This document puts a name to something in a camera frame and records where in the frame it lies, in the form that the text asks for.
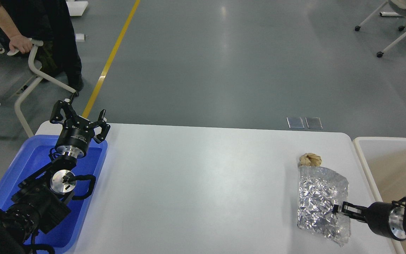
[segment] crumpled aluminum foil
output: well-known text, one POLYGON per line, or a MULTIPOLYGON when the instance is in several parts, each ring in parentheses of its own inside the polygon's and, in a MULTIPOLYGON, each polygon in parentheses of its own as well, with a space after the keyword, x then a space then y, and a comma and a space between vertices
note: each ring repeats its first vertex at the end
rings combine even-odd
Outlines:
POLYGON ((350 237, 350 218, 332 213, 334 204, 347 201, 349 182, 324 167, 300 166, 300 207, 297 225, 343 246, 350 237))

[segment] chair leg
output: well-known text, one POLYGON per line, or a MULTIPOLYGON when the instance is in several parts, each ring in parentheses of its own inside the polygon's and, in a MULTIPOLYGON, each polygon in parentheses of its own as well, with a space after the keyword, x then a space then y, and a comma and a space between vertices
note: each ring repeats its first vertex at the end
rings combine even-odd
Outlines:
POLYGON ((400 26, 400 27, 398 28, 398 30, 399 30, 400 32, 402 32, 403 29, 405 29, 405 27, 406 27, 406 20, 405 20, 404 25, 403 25, 403 26, 400 26))
POLYGON ((377 9, 375 9, 365 20, 363 20, 358 26, 355 27, 355 31, 359 31, 359 29, 361 28, 362 25, 364 25, 367 21, 369 21, 369 19, 372 18, 372 16, 374 16, 375 14, 380 12, 380 9, 383 8, 383 6, 385 6, 388 3, 388 0, 385 0, 385 2, 383 2, 377 9))
POLYGON ((398 42, 400 42, 403 38, 405 38, 405 36, 406 36, 406 31, 401 36, 399 36, 394 42, 391 42, 391 44, 388 45, 388 47, 386 47, 383 51, 378 52, 377 57, 381 58, 384 53, 386 53, 388 50, 390 50, 390 48, 392 48, 394 45, 396 45, 398 42))
POLYGON ((35 73, 36 75, 42 77, 43 79, 46 79, 46 80, 52 82, 53 84, 56 84, 56 85, 60 86, 61 88, 65 89, 65 90, 67 90, 67 91, 69 91, 71 93, 75 93, 76 92, 75 89, 69 87, 68 85, 64 84, 63 82, 60 82, 59 80, 51 77, 50 75, 46 74, 43 71, 40 71, 39 69, 37 69, 35 67, 34 58, 35 58, 35 55, 37 53, 37 49, 38 49, 38 46, 34 45, 32 47, 31 53, 29 54, 29 58, 27 59, 27 64, 29 65, 29 69, 31 69, 31 71, 33 73, 35 73))
POLYGON ((15 105, 13 106, 15 109, 15 114, 17 115, 18 120, 20 121, 21 126, 23 126, 23 129, 28 137, 34 136, 34 133, 32 133, 31 127, 29 127, 26 118, 21 112, 21 103, 37 87, 37 85, 40 84, 42 79, 43 79, 42 77, 37 77, 36 79, 34 79, 31 85, 29 85, 29 87, 26 90, 24 90, 24 92, 20 95, 20 97, 18 97, 18 99, 15 101, 15 105))

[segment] yellow floor line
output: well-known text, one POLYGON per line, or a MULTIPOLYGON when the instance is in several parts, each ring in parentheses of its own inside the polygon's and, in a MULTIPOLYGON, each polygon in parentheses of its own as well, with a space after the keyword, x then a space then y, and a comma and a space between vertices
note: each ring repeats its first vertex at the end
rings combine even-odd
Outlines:
POLYGON ((97 85, 95 86, 95 89, 93 89, 92 95, 90 95, 89 101, 87 102, 87 106, 86 106, 86 108, 84 108, 84 112, 82 113, 82 116, 85 118, 87 118, 89 116, 90 111, 92 110, 93 104, 95 103, 95 100, 97 99, 98 93, 100 93, 100 89, 101 89, 101 86, 103 85, 104 79, 106 79, 107 72, 109 71, 109 68, 111 67, 112 61, 114 61, 114 57, 117 54, 118 48, 120 47, 121 41, 123 40, 126 30, 128 30, 129 23, 131 23, 131 19, 133 19, 134 13, 136 13, 137 6, 139 6, 139 3, 140 3, 140 0, 136 0, 136 2, 134 3, 134 6, 131 9, 131 12, 129 13, 128 18, 126 19, 126 22, 124 23, 124 26, 121 29, 121 32, 114 45, 114 48, 112 48, 112 52, 109 55, 109 58, 106 62, 106 65, 103 68, 103 71, 101 72, 97 85))

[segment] blue tray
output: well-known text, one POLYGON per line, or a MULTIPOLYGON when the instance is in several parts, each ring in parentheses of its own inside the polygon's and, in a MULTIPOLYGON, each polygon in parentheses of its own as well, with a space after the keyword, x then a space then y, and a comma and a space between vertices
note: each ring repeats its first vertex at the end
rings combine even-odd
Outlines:
MULTIPOLYGON (((0 181, 0 208, 4 211, 8 209, 13 202, 10 200, 18 190, 18 184, 32 173, 39 170, 41 167, 50 162, 48 154, 57 142, 56 135, 36 135, 21 146, 15 159, 13 159, 7 172, 0 181)), ((93 174, 95 177, 100 176, 101 168, 103 167, 104 159, 106 158, 107 142, 100 144, 92 140, 90 143, 87 156, 78 159, 77 166, 72 170, 75 175, 93 174)), ((74 189, 76 195, 83 195, 87 192, 88 183, 80 182, 74 189)), ((87 209, 90 205, 90 197, 85 200, 70 201, 68 207, 71 213, 48 234, 40 234, 36 237, 37 244, 49 244, 54 247, 56 254, 62 254, 70 249, 77 240, 79 233, 84 224, 84 218, 87 214, 87 209)))

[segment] crumpled brown paper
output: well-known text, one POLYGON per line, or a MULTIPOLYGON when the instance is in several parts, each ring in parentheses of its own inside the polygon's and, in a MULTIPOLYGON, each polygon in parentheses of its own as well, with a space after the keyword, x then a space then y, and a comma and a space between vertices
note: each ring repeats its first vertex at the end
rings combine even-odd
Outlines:
POLYGON ((319 167, 322 164, 322 159, 317 154, 307 153, 300 156, 299 166, 319 167))

